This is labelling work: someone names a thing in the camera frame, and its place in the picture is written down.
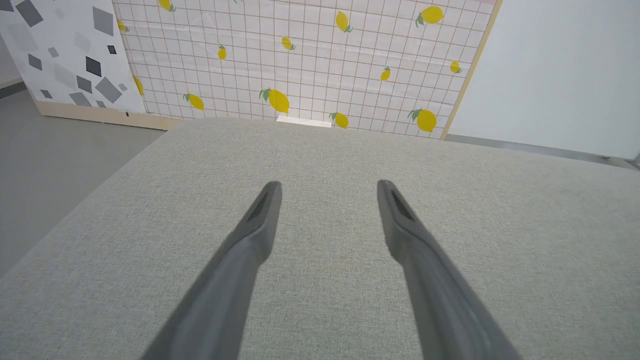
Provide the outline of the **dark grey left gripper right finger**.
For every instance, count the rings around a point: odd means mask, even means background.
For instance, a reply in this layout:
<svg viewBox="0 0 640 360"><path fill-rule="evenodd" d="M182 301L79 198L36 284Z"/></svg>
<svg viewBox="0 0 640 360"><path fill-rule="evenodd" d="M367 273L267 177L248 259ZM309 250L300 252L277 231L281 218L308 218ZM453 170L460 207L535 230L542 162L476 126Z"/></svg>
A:
<svg viewBox="0 0 640 360"><path fill-rule="evenodd" d="M377 202L385 243L406 279L423 360L521 360L398 187L379 180Z"/></svg>

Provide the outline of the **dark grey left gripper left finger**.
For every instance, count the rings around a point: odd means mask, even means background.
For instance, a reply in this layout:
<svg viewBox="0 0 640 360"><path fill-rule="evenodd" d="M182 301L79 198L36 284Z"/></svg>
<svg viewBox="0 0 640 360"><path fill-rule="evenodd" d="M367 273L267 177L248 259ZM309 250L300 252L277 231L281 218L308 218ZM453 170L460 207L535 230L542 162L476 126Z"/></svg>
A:
<svg viewBox="0 0 640 360"><path fill-rule="evenodd" d="M282 184L265 184L141 360L237 360L260 266L275 242Z"/></svg>

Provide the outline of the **lemon print grid panel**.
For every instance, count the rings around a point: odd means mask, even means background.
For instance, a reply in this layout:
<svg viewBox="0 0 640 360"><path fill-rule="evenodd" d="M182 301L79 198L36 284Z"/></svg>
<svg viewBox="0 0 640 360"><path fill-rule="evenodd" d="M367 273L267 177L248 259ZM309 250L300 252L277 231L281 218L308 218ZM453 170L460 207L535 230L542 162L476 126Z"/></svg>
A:
<svg viewBox="0 0 640 360"><path fill-rule="evenodd" d="M112 0L151 116L445 138L503 0Z"/></svg>

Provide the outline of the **grey shapes print panel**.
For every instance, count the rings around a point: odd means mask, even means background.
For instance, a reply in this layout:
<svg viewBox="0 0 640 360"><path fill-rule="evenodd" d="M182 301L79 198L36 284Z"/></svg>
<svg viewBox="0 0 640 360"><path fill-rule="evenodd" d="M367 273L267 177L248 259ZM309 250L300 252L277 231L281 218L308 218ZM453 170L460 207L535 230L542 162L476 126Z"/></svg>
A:
<svg viewBox="0 0 640 360"><path fill-rule="evenodd" d="M167 131L151 111L119 0L0 0L0 36L42 116Z"/></svg>

